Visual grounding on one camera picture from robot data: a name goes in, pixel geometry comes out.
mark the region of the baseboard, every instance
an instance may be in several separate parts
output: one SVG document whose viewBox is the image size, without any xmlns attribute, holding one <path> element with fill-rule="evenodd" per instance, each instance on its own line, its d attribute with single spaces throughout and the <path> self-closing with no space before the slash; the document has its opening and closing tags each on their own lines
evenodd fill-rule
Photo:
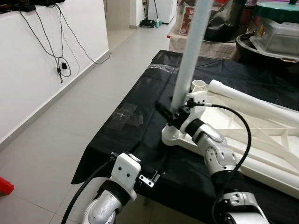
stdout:
<svg viewBox="0 0 299 224">
<path fill-rule="evenodd" d="M 106 51 L 95 62 L 100 63 L 105 60 L 110 54 L 110 51 Z M 0 152 L 2 152 L 13 140 L 15 140 L 23 131 L 26 130 L 32 123 L 34 123 L 43 113 L 45 113 L 55 102 L 57 102 L 64 94 L 67 93 L 73 86 L 75 86 L 86 74 L 88 74 L 96 64 L 92 63 L 66 86 L 59 90 L 54 96 L 48 99 L 43 105 L 37 108 L 31 113 L 23 122 L 15 127 L 8 135 L 0 140 Z"/>
<path fill-rule="evenodd" d="M 130 25 L 130 29 L 137 29 L 139 27 L 139 24 L 134 26 L 134 25 Z"/>
</svg>

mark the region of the plastic container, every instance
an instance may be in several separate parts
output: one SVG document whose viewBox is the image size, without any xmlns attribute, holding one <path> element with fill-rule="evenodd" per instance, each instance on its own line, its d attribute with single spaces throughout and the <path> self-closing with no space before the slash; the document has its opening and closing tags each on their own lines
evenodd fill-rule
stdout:
<svg viewBox="0 0 299 224">
<path fill-rule="evenodd" d="M 262 18 L 250 40 L 263 55 L 299 61 L 299 24 Z"/>
</svg>

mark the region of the metal bracket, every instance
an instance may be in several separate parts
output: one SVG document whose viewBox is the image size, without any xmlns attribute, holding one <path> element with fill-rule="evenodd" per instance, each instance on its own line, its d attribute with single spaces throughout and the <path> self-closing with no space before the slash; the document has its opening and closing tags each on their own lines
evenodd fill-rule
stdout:
<svg viewBox="0 0 299 224">
<path fill-rule="evenodd" d="M 139 176 L 139 180 L 141 180 L 143 183 L 148 185 L 150 188 L 153 188 L 153 186 L 155 185 L 155 183 L 152 180 L 149 180 L 148 178 L 146 178 L 143 175 Z"/>
<path fill-rule="evenodd" d="M 146 178 L 143 175 L 139 176 L 139 180 L 141 180 L 143 183 L 145 183 L 146 185 L 148 185 L 150 188 L 153 188 L 153 186 L 156 184 L 156 182 L 158 181 L 158 179 L 160 178 L 160 174 L 158 174 L 158 171 L 155 170 L 155 174 L 153 176 L 153 178 L 149 179 Z"/>
<path fill-rule="evenodd" d="M 135 160 L 136 162 L 138 162 L 138 163 L 140 163 L 141 162 L 141 160 L 140 159 L 138 159 L 136 156 L 134 156 L 133 154 L 131 154 L 131 153 L 127 153 L 127 155 L 128 156 L 130 156 L 133 160 Z"/>
</svg>

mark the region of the black tablecloth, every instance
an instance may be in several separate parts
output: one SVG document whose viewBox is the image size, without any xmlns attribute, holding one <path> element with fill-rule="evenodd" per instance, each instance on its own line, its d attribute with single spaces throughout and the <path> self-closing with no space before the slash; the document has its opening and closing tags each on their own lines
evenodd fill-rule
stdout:
<svg viewBox="0 0 299 224">
<path fill-rule="evenodd" d="M 87 146 L 72 184 L 85 181 L 110 157 L 112 151 L 121 153 L 141 141 L 135 155 L 142 160 L 142 174 L 151 177 L 155 169 L 165 174 L 153 189 L 138 185 L 136 191 L 165 206 L 211 223 L 215 193 L 204 160 L 181 147 L 168 147 L 161 142 L 161 130 L 166 121 L 154 108 L 155 101 L 170 106 L 181 58 L 182 54 L 163 50 L 155 56 L 151 67 L 146 69 L 118 106 L 118 109 L 134 106 L 134 115 L 142 116 L 143 123 L 138 126 L 128 123 L 115 125 L 118 121 L 115 115 L 111 116 Z M 206 83 L 216 79 L 261 100 L 299 110 L 299 93 L 294 83 L 266 70 L 230 60 L 200 58 L 193 79 Z M 99 176 L 109 177 L 110 174 L 111 167 L 108 167 Z M 250 178 L 246 181 L 266 216 L 274 223 L 298 223 L 299 200 Z"/>
</svg>

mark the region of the white pipe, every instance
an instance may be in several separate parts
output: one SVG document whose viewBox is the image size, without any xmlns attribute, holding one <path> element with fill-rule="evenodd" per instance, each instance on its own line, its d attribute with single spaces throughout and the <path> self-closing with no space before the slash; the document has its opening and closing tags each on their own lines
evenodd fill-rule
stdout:
<svg viewBox="0 0 299 224">
<path fill-rule="evenodd" d="M 196 2 L 193 22 L 191 25 L 191 30 L 188 34 L 187 43 L 171 102 L 172 112 L 176 112 L 178 108 L 184 104 L 185 97 L 189 92 L 213 3 L 213 0 L 197 0 Z"/>
<path fill-rule="evenodd" d="M 223 96 L 245 102 L 246 104 L 258 107 L 256 115 L 262 119 L 275 120 L 292 127 L 299 127 L 299 113 L 294 114 L 287 110 L 280 109 L 265 101 L 247 95 L 243 92 L 230 88 L 219 81 L 212 80 L 208 86 L 208 90 Z"/>
</svg>

